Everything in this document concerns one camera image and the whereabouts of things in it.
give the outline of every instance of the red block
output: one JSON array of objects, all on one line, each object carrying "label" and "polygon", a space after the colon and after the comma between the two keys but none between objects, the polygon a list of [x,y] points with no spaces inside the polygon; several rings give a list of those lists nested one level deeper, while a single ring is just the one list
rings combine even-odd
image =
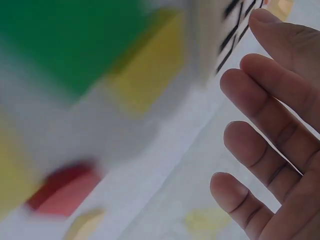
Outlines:
[{"label": "red block", "polygon": [[101,179],[92,163],[70,165],[47,177],[26,204],[39,214],[69,217]]}]

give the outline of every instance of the green block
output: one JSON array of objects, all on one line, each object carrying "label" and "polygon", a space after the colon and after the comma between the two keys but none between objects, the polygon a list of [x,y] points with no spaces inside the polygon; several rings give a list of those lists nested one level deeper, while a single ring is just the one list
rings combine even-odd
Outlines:
[{"label": "green block", "polygon": [[0,35],[81,96],[147,27],[140,0],[11,0]]}]

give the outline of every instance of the skin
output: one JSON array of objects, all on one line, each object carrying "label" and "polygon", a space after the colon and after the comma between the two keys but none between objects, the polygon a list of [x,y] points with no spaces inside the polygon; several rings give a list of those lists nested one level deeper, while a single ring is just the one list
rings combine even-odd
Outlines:
[{"label": "skin", "polygon": [[282,104],[320,132],[320,32],[283,23],[263,9],[250,28],[274,59],[245,56],[220,81],[225,95],[298,170],[250,124],[230,123],[224,143],[281,203],[273,213],[228,173],[216,173],[212,196],[251,240],[320,239],[320,141]]}]

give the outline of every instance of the finger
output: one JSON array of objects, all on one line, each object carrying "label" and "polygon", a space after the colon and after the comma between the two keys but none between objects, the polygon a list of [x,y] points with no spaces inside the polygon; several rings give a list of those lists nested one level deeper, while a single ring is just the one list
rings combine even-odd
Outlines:
[{"label": "finger", "polygon": [[287,104],[320,132],[320,94],[311,82],[258,54],[245,56],[240,66],[269,94]]},{"label": "finger", "polygon": [[224,144],[282,204],[301,175],[246,122],[233,122],[224,132]]},{"label": "finger", "polygon": [[274,216],[242,183],[228,173],[217,173],[211,179],[210,190],[219,206],[226,211],[250,239],[259,239]]},{"label": "finger", "polygon": [[251,77],[228,70],[220,86],[225,95],[270,139],[302,173],[320,149],[319,140]]},{"label": "finger", "polygon": [[294,188],[287,201],[269,221],[261,239],[319,239],[319,235],[306,230],[319,228],[319,172],[309,171]]},{"label": "finger", "polygon": [[256,39],[279,64],[319,85],[320,32],[283,23],[265,9],[255,10],[249,26]]}]

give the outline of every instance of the yellow block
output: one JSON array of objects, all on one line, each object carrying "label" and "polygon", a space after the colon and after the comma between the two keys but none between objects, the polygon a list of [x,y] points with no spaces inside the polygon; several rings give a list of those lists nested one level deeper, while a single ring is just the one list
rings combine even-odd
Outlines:
[{"label": "yellow block", "polygon": [[184,18],[173,9],[160,9],[153,24],[107,75],[108,88],[125,110],[141,115],[184,65]]},{"label": "yellow block", "polygon": [[88,240],[105,216],[105,211],[96,209],[78,216],[64,236],[64,240]]},{"label": "yellow block", "polygon": [[23,167],[21,153],[13,131],[0,118],[0,220],[37,190]]},{"label": "yellow block", "polygon": [[276,15],[280,20],[285,21],[288,18],[293,6],[294,0],[271,0],[267,9]]},{"label": "yellow block", "polygon": [[232,219],[221,208],[204,208],[192,210],[184,221],[192,239],[214,240]]}]

